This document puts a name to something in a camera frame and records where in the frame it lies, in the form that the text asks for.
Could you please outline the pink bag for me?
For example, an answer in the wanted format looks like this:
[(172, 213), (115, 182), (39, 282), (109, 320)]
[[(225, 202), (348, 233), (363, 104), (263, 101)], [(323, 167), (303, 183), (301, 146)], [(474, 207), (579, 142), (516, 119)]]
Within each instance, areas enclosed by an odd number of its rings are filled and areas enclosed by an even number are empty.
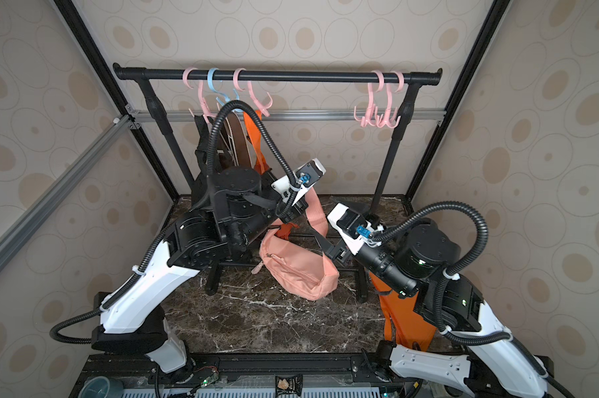
[(261, 261), (251, 273), (265, 268), (287, 292), (311, 301), (322, 299), (337, 289), (339, 272), (327, 256), (290, 242), (292, 226), (274, 221), (260, 245)]

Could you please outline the brown leather bag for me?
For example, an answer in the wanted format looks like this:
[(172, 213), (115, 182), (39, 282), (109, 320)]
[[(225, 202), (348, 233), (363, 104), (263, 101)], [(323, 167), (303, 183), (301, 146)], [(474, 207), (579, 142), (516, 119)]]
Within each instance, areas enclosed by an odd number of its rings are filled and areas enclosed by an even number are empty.
[(231, 113), (223, 122), (218, 138), (220, 169), (252, 167), (248, 142), (240, 119)]

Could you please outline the bright orange bag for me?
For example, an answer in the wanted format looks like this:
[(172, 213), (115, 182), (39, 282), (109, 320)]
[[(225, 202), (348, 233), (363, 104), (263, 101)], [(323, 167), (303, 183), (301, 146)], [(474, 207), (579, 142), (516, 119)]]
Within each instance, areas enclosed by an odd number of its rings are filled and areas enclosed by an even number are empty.
[(385, 318), (384, 339), (407, 348), (414, 348), (417, 345), (420, 350), (427, 351), (436, 329), (421, 315), (414, 312), (417, 296), (402, 299), (376, 275), (370, 274), (370, 278), (379, 295)]

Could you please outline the red-orange waist bag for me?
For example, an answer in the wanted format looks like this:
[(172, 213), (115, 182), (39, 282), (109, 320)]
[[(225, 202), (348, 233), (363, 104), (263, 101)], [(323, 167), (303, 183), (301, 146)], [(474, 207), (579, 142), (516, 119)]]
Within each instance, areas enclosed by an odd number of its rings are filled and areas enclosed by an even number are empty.
[[(268, 171), (270, 167), (267, 164), (266, 158), (261, 151), (261, 132), (259, 131), (258, 127), (256, 127), (253, 120), (247, 114), (244, 115), (244, 125), (251, 145), (256, 154), (256, 163), (254, 169), (256, 169), (256, 171), (258, 171), (259, 174), (262, 175), (264, 172)], [(281, 224), (275, 236), (283, 240), (289, 240), (292, 229), (297, 227), (298, 225), (294, 224), (293, 222)]]

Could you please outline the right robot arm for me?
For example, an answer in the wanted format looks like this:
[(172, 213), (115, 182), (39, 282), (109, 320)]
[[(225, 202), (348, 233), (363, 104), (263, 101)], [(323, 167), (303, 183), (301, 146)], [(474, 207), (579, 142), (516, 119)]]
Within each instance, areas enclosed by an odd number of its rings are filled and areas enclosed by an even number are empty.
[[(460, 212), (475, 225), (475, 243), (460, 247), (429, 215)], [(403, 379), (430, 381), (470, 397), (547, 397), (550, 389), (571, 392), (553, 376), (553, 362), (535, 356), (497, 318), (482, 293), (464, 275), (490, 237), (485, 218), (472, 206), (437, 202), (402, 223), (372, 223), (359, 203), (341, 202), (327, 216), (340, 235), (337, 245), (320, 241), (331, 260), (356, 260), (401, 298), (414, 298), (414, 313), (434, 326), (461, 354), (437, 354), (393, 343), (386, 368)]]

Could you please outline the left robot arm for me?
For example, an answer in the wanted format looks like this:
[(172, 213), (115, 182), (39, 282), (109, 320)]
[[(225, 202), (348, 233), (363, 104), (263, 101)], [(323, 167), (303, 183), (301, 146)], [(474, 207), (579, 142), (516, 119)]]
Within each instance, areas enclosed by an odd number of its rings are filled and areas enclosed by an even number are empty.
[[(218, 140), (236, 109), (255, 124), (284, 177), (249, 167), (217, 169)], [(157, 235), (118, 290), (100, 298), (92, 311), (55, 325), (53, 340), (116, 355), (144, 354), (164, 373), (193, 366), (186, 344), (169, 329), (163, 300), (201, 271), (240, 258), (275, 221), (303, 215), (306, 194), (325, 173), (317, 159), (291, 169), (256, 111), (241, 100), (218, 111), (203, 142), (206, 166), (199, 178), (206, 190), (199, 202)]]

